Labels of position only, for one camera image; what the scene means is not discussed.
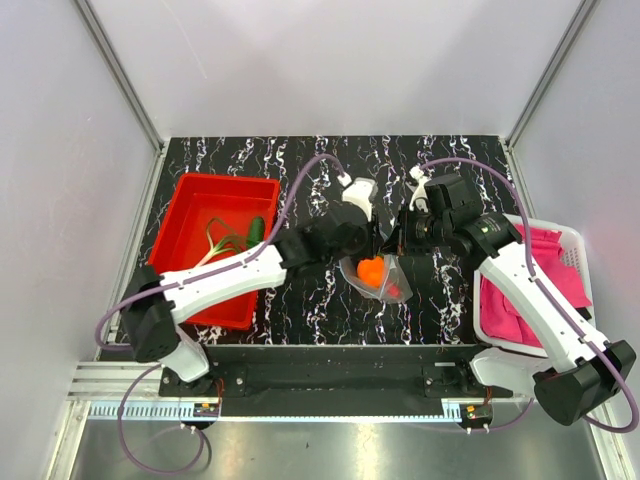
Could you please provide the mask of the orange fake fruit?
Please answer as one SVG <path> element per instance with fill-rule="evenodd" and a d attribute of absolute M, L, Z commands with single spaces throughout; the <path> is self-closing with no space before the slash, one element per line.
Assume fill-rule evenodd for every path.
<path fill-rule="evenodd" d="M 378 289 L 384 280 L 385 261 L 381 256 L 363 259 L 357 265 L 358 279 L 371 288 Z"/>

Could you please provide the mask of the clear zip top bag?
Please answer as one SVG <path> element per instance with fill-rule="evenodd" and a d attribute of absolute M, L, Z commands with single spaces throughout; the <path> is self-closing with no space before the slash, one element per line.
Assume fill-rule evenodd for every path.
<path fill-rule="evenodd" d="M 413 296 L 397 255 L 376 253 L 359 260 L 345 257 L 338 265 L 344 280 L 366 299 L 400 304 Z"/>

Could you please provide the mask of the green fake vegetable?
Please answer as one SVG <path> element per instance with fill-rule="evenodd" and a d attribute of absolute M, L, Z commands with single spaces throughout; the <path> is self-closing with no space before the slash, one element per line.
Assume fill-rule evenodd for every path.
<path fill-rule="evenodd" d="M 249 230 L 246 236 L 247 247 L 253 248 L 261 243 L 264 240 L 265 231 L 265 220 L 261 216 L 254 217 L 249 224 Z"/>

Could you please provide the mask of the fake green onion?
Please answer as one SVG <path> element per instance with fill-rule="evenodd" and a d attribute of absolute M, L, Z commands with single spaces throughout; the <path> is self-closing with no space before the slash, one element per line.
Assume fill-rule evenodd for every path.
<path fill-rule="evenodd" d="M 215 240 L 212 235 L 212 228 L 215 224 L 222 226 L 226 231 L 219 240 Z M 246 236 L 240 235 L 235 229 L 219 217 L 213 217 L 208 221 L 205 227 L 205 235 L 209 245 L 209 250 L 195 264 L 195 267 L 204 266 L 223 254 L 239 254 L 248 248 L 246 245 Z"/>

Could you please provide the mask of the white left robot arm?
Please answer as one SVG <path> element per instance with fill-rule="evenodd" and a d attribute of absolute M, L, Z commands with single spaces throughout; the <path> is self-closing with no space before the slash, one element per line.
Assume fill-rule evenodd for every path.
<path fill-rule="evenodd" d="M 130 280 L 120 308 L 133 359 L 176 373 L 196 396 L 215 386 L 203 347 L 182 324 L 244 294 L 276 288 L 370 249 L 373 209 L 342 201 L 325 214 L 270 237 L 240 254 L 201 267 L 159 274 L 150 266 Z"/>

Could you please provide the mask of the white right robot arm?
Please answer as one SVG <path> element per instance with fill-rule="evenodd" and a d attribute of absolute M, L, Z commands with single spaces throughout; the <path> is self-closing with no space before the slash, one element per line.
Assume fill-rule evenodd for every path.
<path fill-rule="evenodd" d="M 569 426 L 617 393 L 631 394 L 626 379 L 637 355 L 571 305 L 534 261 L 527 226 L 526 219 L 515 225 L 507 215 L 484 212 L 459 175 L 421 177 L 384 248 L 401 256 L 449 248 L 504 295 L 539 341 L 538 353 L 489 341 L 454 371 L 460 393 L 472 397 L 497 386 L 535 398 L 549 417 Z"/>

